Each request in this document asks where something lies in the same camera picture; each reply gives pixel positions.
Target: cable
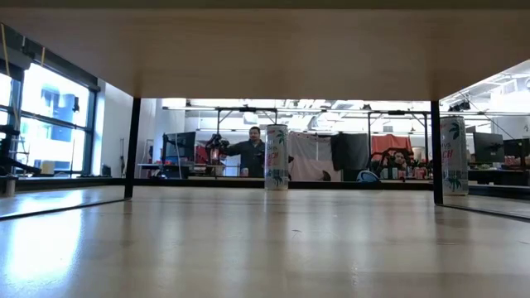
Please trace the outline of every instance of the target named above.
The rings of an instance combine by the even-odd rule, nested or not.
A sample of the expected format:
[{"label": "cable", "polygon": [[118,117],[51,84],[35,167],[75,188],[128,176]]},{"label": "cable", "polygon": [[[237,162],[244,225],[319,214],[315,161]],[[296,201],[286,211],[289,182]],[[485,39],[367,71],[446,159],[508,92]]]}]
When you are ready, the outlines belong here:
[{"label": "cable", "polygon": [[[6,43],[6,30],[4,28],[4,25],[0,23],[0,29],[2,30],[2,47],[3,47],[3,55],[6,59],[6,73],[8,77],[11,77],[11,72],[9,70],[9,55],[7,54],[7,43]],[[15,129],[19,128],[20,124],[20,118],[18,117],[18,110],[15,103],[12,103],[13,106],[13,116],[15,117]]]},{"label": "cable", "polygon": [[179,142],[178,142],[178,137],[179,134],[177,133],[176,134],[176,140],[175,140],[175,147],[176,147],[176,155],[177,155],[177,158],[176,158],[176,162],[178,163],[179,165],[179,177],[181,178],[182,180],[182,171],[181,171],[181,153],[179,152]]}]

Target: metal frame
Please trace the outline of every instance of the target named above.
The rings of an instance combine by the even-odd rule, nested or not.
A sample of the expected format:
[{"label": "metal frame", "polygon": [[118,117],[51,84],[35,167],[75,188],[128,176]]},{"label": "metal frame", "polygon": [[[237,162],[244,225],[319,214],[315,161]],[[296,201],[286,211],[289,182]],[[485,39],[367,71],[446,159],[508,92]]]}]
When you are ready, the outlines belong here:
[{"label": "metal frame", "polygon": [[440,103],[431,101],[432,131],[432,183],[434,185],[434,204],[444,204],[443,181],[441,178],[441,132]]},{"label": "metal frame", "polygon": [[140,125],[141,98],[132,99],[131,129],[129,131],[129,148],[127,151],[127,169],[125,171],[124,199],[133,197],[134,170],[136,170],[136,149],[138,143],[138,127]]}]

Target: window frame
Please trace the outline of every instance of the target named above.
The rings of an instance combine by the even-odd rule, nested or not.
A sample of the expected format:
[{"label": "window frame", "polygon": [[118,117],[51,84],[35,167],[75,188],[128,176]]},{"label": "window frame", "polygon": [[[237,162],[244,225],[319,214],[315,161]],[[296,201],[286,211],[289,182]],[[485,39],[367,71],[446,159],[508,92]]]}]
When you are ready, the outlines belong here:
[{"label": "window frame", "polygon": [[[8,125],[15,125],[15,117],[14,117],[14,109],[17,109],[17,114],[19,118],[32,118],[42,123],[48,123],[52,125],[56,125],[59,127],[66,127],[74,130],[81,130],[84,132],[84,152],[83,152],[83,166],[80,171],[58,171],[55,170],[55,173],[66,173],[67,175],[74,175],[74,174],[81,174],[81,175],[89,175],[91,174],[92,169],[92,156],[93,156],[93,141],[94,141],[94,120],[95,115],[94,112],[96,110],[95,104],[96,104],[96,96],[98,91],[95,89],[91,89],[90,87],[86,86],[86,84],[81,84],[81,82],[72,79],[68,75],[64,75],[61,72],[58,72],[52,67],[46,66],[44,64],[42,66],[43,68],[52,71],[70,81],[73,81],[77,84],[82,85],[83,87],[87,88],[89,91],[89,102],[87,107],[87,122],[85,126],[76,125],[74,123],[66,122],[60,119],[47,117],[39,114],[30,113],[27,111],[22,110],[22,91],[24,88],[24,72],[22,71],[22,80],[19,81],[16,78],[12,77],[12,92],[11,92],[11,101],[9,103],[9,106],[1,105],[0,104],[0,111],[7,112],[7,124]],[[12,150],[17,149],[17,143],[13,143]]]}]

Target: white can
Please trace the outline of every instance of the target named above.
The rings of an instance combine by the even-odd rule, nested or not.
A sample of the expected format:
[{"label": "white can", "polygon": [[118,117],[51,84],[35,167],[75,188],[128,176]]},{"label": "white can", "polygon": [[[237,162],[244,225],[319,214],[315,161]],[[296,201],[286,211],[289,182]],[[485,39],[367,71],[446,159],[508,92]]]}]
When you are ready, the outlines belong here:
[{"label": "white can", "polygon": [[444,195],[467,195],[469,182],[464,118],[443,117],[440,119],[440,130]]},{"label": "white can", "polygon": [[289,183],[287,125],[267,126],[265,146],[265,190],[286,190]]}]

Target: person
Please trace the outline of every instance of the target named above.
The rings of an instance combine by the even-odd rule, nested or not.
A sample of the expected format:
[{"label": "person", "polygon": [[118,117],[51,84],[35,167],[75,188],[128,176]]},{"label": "person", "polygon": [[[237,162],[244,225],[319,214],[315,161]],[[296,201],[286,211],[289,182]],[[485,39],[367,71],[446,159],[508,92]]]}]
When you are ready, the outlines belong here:
[{"label": "person", "polygon": [[394,152],[394,166],[399,170],[404,171],[407,169],[407,161],[405,160],[405,155],[403,152],[395,151]]},{"label": "person", "polygon": [[384,158],[384,166],[395,167],[399,171],[405,171],[407,169],[407,160],[405,159],[405,154],[402,151],[395,151],[393,153],[393,160],[389,160],[387,157]]},{"label": "person", "polygon": [[263,177],[265,143],[262,142],[259,127],[248,130],[248,141],[232,145],[223,152],[227,156],[241,155],[241,170],[248,169],[249,177]]}]

